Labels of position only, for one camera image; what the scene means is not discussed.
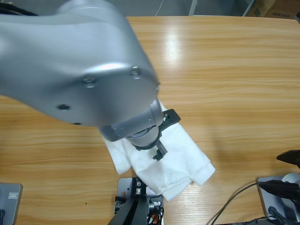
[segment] wood grain surface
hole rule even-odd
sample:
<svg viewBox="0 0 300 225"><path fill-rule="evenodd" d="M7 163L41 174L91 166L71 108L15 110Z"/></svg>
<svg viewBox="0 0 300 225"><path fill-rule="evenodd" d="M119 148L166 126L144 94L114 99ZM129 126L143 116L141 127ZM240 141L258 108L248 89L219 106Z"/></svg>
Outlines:
<svg viewBox="0 0 300 225"><path fill-rule="evenodd" d="M256 178L299 170L300 25L253 17L131 17L161 81L160 99L211 159L215 174L165 203L166 225L204 225ZM105 225L118 176L96 128L0 97L0 182L23 184L17 225ZM252 187L217 223L263 215Z"/></svg>

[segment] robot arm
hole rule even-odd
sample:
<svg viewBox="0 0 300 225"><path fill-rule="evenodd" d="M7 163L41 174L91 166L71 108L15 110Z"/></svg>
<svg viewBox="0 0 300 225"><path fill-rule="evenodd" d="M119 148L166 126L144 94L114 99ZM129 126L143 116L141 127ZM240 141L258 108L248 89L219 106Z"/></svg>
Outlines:
<svg viewBox="0 0 300 225"><path fill-rule="evenodd" d="M0 94L136 147L159 140L159 81L127 20L104 0L52 16L0 16Z"/></svg>

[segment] white towel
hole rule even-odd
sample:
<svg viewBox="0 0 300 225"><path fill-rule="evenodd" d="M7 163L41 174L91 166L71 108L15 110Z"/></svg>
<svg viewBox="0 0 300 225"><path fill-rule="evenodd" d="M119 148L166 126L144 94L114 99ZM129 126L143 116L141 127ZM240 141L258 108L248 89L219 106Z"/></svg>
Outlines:
<svg viewBox="0 0 300 225"><path fill-rule="evenodd" d="M178 196L192 181L202 185L215 171L206 155L177 123L162 132L161 143L168 151L159 161L154 149L138 151L128 140L104 138L118 174L133 167L136 175L167 201Z"/></svg>

